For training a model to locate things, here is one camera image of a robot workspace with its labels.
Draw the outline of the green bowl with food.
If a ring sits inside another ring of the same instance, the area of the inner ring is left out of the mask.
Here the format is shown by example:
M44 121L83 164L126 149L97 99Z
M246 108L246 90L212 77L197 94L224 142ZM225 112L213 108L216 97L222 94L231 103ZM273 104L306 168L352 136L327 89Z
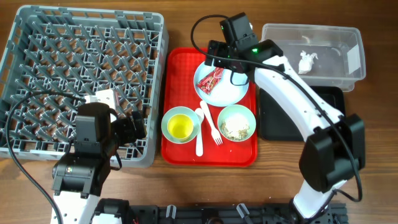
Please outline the green bowl with food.
M223 120L233 114L241 114L247 119L247 121L249 123L248 136L241 141L234 141L234 140L230 140L228 138L227 138L227 140L230 140L233 142L243 142L243 141L248 140L254 134L254 132L256 130L256 117L249 108L247 108L243 105L230 105L221 110L221 112L218 115L218 127L219 127L219 130L221 131L221 134L225 137L225 135L222 133L222 130L221 130L221 124L222 124Z

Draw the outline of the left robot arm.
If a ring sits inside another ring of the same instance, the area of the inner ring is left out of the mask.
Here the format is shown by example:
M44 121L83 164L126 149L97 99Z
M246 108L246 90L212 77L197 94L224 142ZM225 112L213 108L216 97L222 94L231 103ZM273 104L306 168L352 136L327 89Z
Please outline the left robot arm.
M87 103L75 119L74 151L53 167L52 223L137 223L127 200L101 198L103 184L114 170L111 158L120 146L146 136L142 114L111 120L115 111L104 103Z

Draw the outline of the red snack wrapper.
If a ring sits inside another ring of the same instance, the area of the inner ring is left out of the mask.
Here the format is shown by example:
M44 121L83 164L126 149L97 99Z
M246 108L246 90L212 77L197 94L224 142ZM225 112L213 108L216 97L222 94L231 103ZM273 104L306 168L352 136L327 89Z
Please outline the red snack wrapper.
M223 68L216 67L212 72L202 78L196 86L207 95L210 95L214 87L219 84L223 76Z

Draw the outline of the rice and food scraps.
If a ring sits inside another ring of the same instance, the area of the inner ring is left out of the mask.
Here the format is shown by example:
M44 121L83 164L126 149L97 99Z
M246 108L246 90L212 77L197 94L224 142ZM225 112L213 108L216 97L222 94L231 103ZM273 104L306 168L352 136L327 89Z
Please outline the rice and food scraps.
M248 136L249 123L243 115L233 114L223 120L221 130L226 138L241 141Z

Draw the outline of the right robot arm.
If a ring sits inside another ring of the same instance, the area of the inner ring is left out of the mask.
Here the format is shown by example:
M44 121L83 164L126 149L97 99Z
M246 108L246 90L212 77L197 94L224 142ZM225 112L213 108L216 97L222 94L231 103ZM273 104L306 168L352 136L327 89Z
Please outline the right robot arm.
M206 65L246 74L268 92L300 131L305 142L299 168L304 182L290 201L290 221L310 223L326 213L332 198L354 178L363 198L359 171L366 163L364 122L344 116L318 96L295 72L282 49L272 40L259 41L245 13L221 16L225 40L210 41Z

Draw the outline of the yellow plastic cup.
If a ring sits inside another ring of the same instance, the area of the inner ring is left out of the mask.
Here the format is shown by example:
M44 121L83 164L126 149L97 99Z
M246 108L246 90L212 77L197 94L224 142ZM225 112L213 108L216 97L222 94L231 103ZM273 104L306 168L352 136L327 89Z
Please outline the yellow plastic cup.
M193 128L192 119L185 114L173 115L167 123L168 132L178 140L186 140L193 132Z

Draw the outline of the white paper napkin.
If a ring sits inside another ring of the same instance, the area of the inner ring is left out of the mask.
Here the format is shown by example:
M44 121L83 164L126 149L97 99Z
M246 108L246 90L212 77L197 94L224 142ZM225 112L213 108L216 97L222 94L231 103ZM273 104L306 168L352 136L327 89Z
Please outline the white paper napkin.
M314 59L318 59L318 55L317 53L307 54L306 51L303 50L300 56L302 58L298 63L298 74L304 75L312 70Z

